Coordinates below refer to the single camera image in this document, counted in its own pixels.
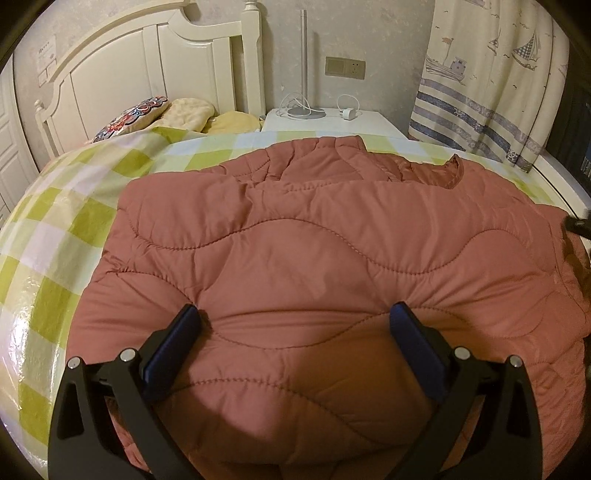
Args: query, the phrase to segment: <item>sticker on wall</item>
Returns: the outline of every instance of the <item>sticker on wall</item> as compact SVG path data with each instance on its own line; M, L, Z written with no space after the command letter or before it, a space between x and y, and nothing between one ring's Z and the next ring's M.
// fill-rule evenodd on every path
M37 74L39 86L43 85L57 67L56 36L52 35L39 50L37 50Z

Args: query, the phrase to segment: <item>metal screw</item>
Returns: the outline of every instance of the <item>metal screw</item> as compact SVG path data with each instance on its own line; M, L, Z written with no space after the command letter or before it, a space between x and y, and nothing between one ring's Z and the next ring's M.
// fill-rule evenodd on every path
M131 362L135 358L135 350L132 348L127 348L121 352L119 355L124 362Z
M81 360L79 356L73 356L68 360L68 368L74 370L80 365L80 361Z
M519 368L523 366L523 360L518 355L511 355L509 357L509 363L513 365L515 368Z
M458 348L456 348L453 351L453 354L456 356L456 358L459 358L460 360L468 360L471 357L470 350L468 350L464 346L459 346Z

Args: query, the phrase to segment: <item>pillow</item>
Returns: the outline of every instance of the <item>pillow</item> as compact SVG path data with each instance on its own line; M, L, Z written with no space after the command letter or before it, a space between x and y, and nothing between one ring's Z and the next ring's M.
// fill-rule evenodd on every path
M172 101L170 108L152 124L152 127L180 128L200 132L207 123L207 119L214 113L213 105L205 100L180 98Z
M170 102L164 96L157 96L144 100L139 105L127 109L103 130L98 132L93 143L106 140L117 135L130 134L148 127L155 119L164 113Z
M254 115L243 112L226 112L212 118L202 130L204 134L246 134L262 128L262 123Z

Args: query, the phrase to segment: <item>textured wall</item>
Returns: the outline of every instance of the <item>textured wall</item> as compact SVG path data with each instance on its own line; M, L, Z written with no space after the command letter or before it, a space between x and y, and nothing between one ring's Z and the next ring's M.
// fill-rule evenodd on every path
M22 39L15 52L17 99L31 151L40 166L48 155L33 104L40 98L48 105L52 89L38 87L37 49L55 34L59 60L91 28L145 2L56 0ZM196 0L187 15L195 23L214 24L236 20L242 8L241 0ZM434 0L262 0L260 8L267 108L278 106L286 93L300 89L299 9L305 8L311 103L336 106L341 93L351 93L359 98L362 109L380 111L401 131L407 130L423 71ZM365 80L325 76L326 56L365 60Z

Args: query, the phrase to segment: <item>curtain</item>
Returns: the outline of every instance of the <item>curtain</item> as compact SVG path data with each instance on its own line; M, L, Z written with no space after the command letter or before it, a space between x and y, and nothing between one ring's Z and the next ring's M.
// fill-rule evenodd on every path
M568 38L533 0L436 0L409 135L529 171L568 63Z

